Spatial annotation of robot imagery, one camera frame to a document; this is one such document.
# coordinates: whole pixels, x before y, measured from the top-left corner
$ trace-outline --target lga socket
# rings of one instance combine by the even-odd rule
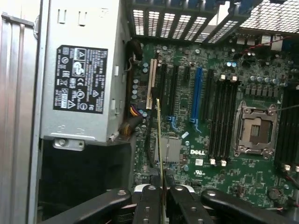
[[[277,124],[276,105],[268,109],[246,106],[242,101],[238,107],[234,130],[234,155],[241,153],[260,154],[269,159],[274,153]]]

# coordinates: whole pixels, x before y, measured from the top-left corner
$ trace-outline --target ram slot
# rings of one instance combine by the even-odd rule
[[[299,96],[295,90],[285,89],[282,108],[299,104]],[[277,144],[275,149],[275,163],[298,164],[298,135],[299,135],[299,108],[282,110],[280,114]]]
[[[155,77],[154,77],[154,71],[156,75],[156,67],[157,67],[157,60],[151,59],[150,60],[150,69],[149,69],[149,86],[148,86],[148,94],[146,98],[146,109],[151,110],[152,108],[152,95],[151,95],[151,88],[153,87],[153,83],[155,86]]]
[[[178,66],[175,65],[172,70],[171,77],[171,90],[169,93],[169,112],[168,115],[171,117],[174,115],[174,106],[176,99],[176,90],[177,90],[177,82],[178,82]]]
[[[163,95],[164,95],[164,89],[165,89],[165,79],[166,79],[166,72],[167,72],[167,64],[162,64],[161,67],[161,73],[160,73],[160,84],[159,84],[159,97],[160,97],[160,108],[162,111],[162,105],[163,105]]]
[[[197,68],[194,80],[194,92],[193,92],[193,102],[190,122],[196,123],[199,115],[199,106],[200,106],[200,94],[202,88],[202,68]]]
[[[205,86],[205,95],[202,101],[202,109],[201,109],[201,122],[205,122],[209,118],[209,108],[210,108],[210,101],[211,95],[213,93],[213,82],[214,82],[214,70],[209,69],[207,72],[206,77],[206,86]]]
[[[209,158],[226,160],[229,156],[237,88],[238,83],[217,82],[208,151]]]

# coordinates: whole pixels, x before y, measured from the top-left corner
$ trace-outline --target black pcie slot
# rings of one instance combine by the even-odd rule
[[[210,107],[210,101],[211,101],[211,93],[213,88],[213,79],[214,79],[214,70],[209,69],[207,72],[206,77],[206,89],[205,89],[205,95],[202,99],[202,110],[200,114],[200,120],[201,122],[205,122],[209,118],[209,107]]]
[[[210,158],[225,160],[229,156],[237,88],[238,83],[217,82],[208,151]]]
[[[160,102],[163,102],[166,72],[167,72],[167,64],[162,64],[161,73],[160,73],[160,86],[159,86]]]
[[[185,70],[184,70],[184,79],[183,79],[184,82],[188,82],[189,81],[189,79],[190,79],[190,70],[191,70],[191,68],[189,66],[185,67]]]
[[[299,96],[295,90],[284,90],[282,108],[299,104]],[[298,164],[298,135],[299,135],[299,108],[282,110],[280,114],[279,130],[275,150],[277,165]]]
[[[178,82],[178,66],[175,65],[172,70],[171,77],[171,90],[169,93],[169,116],[174,115],[174,105],[176,99],[176,90],[177,90],[177,82]]]

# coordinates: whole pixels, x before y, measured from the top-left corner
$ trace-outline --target sticker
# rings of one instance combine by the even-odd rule
[[[195,165],[196,166],[202,166],[204,164],[204,160],[201,160],[201,159],[196,159],[195,160]]]
[[[184,134],[182,134],[182,139],[184,139],[185,137],[187,137],[189,135],[189,132],[185,132]]]
[[[103,114],[108,49],[57,49],[53,109]]]

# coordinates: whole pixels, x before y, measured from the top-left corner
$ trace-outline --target blue pcie slot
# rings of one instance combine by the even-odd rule
[[[199,115],[199,106],[200,106],[200,94],[202,89],[202,68],[197,68],[194,80],[194,92],[193,92],[193,103],[191,110],[190,122],[195,124],[195,128],[198,130],[198,115]]]

